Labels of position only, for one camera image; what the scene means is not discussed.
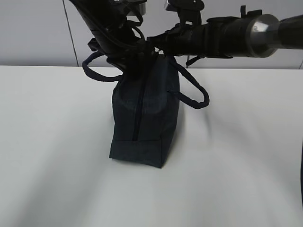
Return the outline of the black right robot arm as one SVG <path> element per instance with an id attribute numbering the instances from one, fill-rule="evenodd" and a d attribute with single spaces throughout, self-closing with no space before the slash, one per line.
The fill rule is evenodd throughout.
<path id="1" fill-rule="evenodd" d="M 201 58 L 267 58 L 278 49 L 303 48 L 303 17 L 213 17 L 204 25 L 175 26 L 148 41 L 167 55 L 194 56 L 189 65 Z"/>

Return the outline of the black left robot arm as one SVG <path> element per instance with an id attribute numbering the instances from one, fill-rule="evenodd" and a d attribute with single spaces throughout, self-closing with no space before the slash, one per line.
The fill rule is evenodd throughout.
<path id="1" fill-rule="evenodd" d="M 82 68 L 91 79 L 103 82 L 119 81 L 121 76 L 106 77 L 89 68 L 101 56 L 120 69 L 124 75 L 143 75 L 145 62 L 152 50 L 139 27 L 145 14 L 144 0 L 73 0 L 85 24 L 93 34 L 88 43 L 92 54 Z"/>

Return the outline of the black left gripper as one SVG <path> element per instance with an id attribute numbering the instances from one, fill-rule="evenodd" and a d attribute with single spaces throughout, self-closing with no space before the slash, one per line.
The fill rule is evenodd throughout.
<path id="1" fill-rule="evenodd" d="M 142 77 L 152 64 L 152 46 L 136 26 L 123 26 L 117 33 L 89 27 L 93 38 L 88 46 L 93 53 L 88 59 L 107 56 L 107 62 L 130 77 Z"/>

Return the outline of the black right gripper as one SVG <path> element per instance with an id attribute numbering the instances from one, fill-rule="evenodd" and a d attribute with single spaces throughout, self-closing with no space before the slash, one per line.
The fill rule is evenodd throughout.
<path id="1" fill-rule="evenodd" d="M 167 55 L 195 55 L 195 46 L 191 43 L 192 26 L 175 26 L 156 36 L 147 37 L 147 41 Z"/>

